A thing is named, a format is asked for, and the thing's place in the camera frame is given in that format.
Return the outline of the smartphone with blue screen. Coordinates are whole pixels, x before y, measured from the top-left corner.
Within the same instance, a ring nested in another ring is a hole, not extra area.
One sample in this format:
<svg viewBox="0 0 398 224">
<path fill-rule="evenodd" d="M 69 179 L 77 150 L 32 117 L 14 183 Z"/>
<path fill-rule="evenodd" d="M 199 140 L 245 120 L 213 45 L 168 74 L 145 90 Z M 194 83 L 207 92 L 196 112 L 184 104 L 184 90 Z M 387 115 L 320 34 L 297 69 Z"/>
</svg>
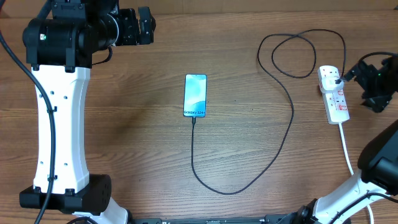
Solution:
<svg viewBox="0 0 398 224">
<path fill-rule="evenodd" d="M 186 74 L 183 100 L 184 117 L 206 116 L 207 76 L 205 74 Z"/>
</svg>

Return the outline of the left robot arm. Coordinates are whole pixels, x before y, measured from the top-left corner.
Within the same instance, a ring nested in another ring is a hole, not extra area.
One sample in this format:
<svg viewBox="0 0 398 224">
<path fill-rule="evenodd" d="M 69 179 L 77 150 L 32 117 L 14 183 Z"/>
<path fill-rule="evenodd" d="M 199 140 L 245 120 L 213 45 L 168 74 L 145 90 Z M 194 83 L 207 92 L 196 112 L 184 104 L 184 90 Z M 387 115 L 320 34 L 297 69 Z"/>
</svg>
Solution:
<svg viewBox="0 0 398 224">
<path fill-rule="evenodd" d="M 85 98 L 93 54 L 114 46 L 147 45 L 156 23 L 147 6 L 117 1 L 48 1 L 24 29 L 26 60 L 35 81 L 39 155 L 23 208 L 58 210 L 79 222 L 132 223 L 111 196 L 111 178 L 91 174 L 85 159 Z"/>
</svg>

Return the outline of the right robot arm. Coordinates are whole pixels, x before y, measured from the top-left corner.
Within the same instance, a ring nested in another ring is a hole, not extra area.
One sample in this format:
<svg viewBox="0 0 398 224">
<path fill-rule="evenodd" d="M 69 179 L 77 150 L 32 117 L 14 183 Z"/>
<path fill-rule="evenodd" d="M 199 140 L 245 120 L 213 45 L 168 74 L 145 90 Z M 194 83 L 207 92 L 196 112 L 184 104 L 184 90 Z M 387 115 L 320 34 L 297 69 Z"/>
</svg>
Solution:
<svg viewBox="0 0 398 224">
<path fill-rule="evenodd" d="M 318 69 L 320 91 L 328 121 L 341 126 L 347 120 L 343 101 L 344 84 L 357 82 L 364 90 L 363 106 L 375 113 L 384 111 L 397 92 L 397 54 L 383 52 L 382 67 L 376 69 L 361 58 L 343 76 L 335 67 Z M 382 198 L 397 202 L 397 123 L 393 122 L 363 149 L 358 171 L 332 193 L 311 201 L 280 223 L 349 223 L 350 216 Z"/>
</svg>

